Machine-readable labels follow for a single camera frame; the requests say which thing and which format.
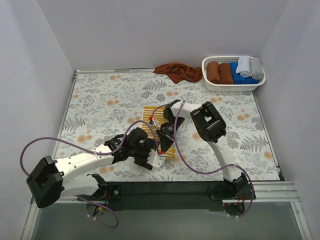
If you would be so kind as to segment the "yellow striped towel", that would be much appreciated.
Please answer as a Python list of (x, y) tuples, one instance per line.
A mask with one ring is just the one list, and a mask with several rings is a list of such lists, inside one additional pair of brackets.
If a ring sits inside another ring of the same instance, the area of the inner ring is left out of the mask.
[[(143, 111), (142, 111), (142, 117), (141, 119), (145, 122), (150, 122), (150, 117), (152, 116), (152, 112), (156, 109), (156, 106), (145, 106), (143, 108)], [(158, 134), (156, 133), (156, 130), (159, 130), (160, 129), (160, 126), (164, 123), (167, 123), (168, 120), (166, 120), (164, 117), (163, 117), (163, 111), (164, 111), (165, 107), (162, 106), (160, 108), (158, 108), (155, 113), (153, 114), (153, 122), (155, 124), (155, 126), (152, 127), (152, 129), (154, 130), (155, 132), (155, 136), (156, 136), (156, 139), (158, 142), (160, 142), (160, 138), (158, 136)], [(151, 133), (151, 130), (144, 124), (144, 123), (141, 123), (140, 124), (140, 127), (147, 133), (148, 137), (151, 138), (151, 139), (154, 139), (154, 136), (153, 134)], [(176, 149), (171, 146), (164, 154), (165, 156), (165, 160), (166, 161), (171, 161), (172, 158), (175, 157), (175, 154), (176, 154)]]

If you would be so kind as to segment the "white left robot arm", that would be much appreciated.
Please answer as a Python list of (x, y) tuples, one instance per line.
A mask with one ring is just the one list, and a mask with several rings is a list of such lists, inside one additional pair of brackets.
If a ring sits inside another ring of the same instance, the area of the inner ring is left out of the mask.
[(159, 151), (157, 140), (148, 137), (142, 128), (119, 134), (93, 150), (53, 159), (43, 157), (26, 179), (38, 208), (46, 208), (60, 198), (87, 196), (102, 200), (110, 196), (107, 182), (96, 173), (102, 167), (134, 158), (134, 162), (146, 169), (161, 167), (164, 154)]

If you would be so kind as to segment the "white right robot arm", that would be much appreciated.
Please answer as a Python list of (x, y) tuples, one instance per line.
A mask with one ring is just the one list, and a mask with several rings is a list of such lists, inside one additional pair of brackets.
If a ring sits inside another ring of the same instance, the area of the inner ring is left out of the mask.
[(200, 138), (212, 148), (220, 168), (211, 172), (200, 172), (186, 163), (187, 167), (201, 175), (221, 171), (226, 191), (218, 195), (221, 198), (224, 196), (232, 199), (241, 197), (244, 200), (254, 197), (252, 181), (245, 170), (236, 163), (228, 145), (226, 122), (211, 102), (190, 104), (184, 100), (174, 100), (164, 107), (163, 117), (167, 122), (156, 130), (163, 152), (167, 151), (172, 144), (175, 144), (178, 152), (180, 151), (177, 142), (178, 128), (186, 119), (192, 120)]

